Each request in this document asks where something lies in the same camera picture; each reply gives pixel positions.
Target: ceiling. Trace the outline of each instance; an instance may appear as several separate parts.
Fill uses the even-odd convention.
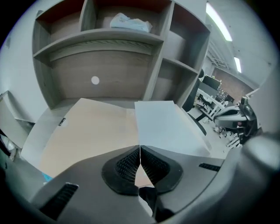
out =
[[[234,75],[253,89],[258,88],[275,67],[279,52],[270,34],[255,12],[241,0],[209,0],[219,14],[232,42],[224,39],[214,21],[207,56],[213,65]],[[240,59],[242,73],[236,69],[234,57]]]

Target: black vent grille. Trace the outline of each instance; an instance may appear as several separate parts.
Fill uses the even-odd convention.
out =
[[[199,165],[199,167],[202,167],[204,169],[207,169],[207,170],[213,170],[213,171],[216,171],[218,172],[220,170],[220,166],[214,166],[214,165],[210,165],[210,164],[207,164],[207,163],[201,163]]]
[[[75,184],[66,183],[63,188],[47,204],[40,209],[46,216],[57,220],[58,216],[65,208],[71,197],[78,189]]]

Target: shelving unit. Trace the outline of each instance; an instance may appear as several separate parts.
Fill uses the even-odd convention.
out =
[[[120,12],[149,21],[150,33],[110,28]],[[170,0],[64,0],[37,16],[33,61],[50,108],[64,99],[99,97],[182,106],[209,35],[198,18]]]

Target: beige cardboard sheet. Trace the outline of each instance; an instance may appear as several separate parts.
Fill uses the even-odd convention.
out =
[[[139,143],[134,109],[81,98],[65,118],[39,165],[51,177],[83,159]]]

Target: computer monitor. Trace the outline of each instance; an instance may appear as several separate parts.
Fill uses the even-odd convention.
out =
[[[218,90],[219,86],[220,86],[220,82],[211,78],[210,76],[205,76],[203,81],[203,83],[205,83],[206,85],[210,86],[211,88],[213,88],[214,90]]]

